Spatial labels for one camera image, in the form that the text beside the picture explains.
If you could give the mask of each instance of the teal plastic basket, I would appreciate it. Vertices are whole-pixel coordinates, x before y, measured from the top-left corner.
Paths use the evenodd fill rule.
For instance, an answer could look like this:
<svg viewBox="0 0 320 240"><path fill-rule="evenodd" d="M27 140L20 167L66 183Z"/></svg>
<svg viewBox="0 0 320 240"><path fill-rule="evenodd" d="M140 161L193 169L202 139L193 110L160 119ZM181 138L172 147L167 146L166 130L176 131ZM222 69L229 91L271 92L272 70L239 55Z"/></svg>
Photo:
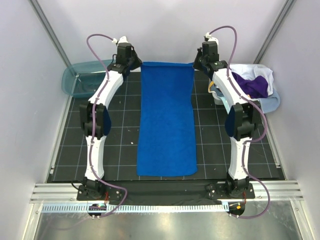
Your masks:
<svg viewBox="0 0 320 240"><path fill-rule="evenodd" d="M112 60L104 60L108 66ZM99 61L76 63L68 67L62 76L62 91L74 98L90 98L106 75Z"/></svg>

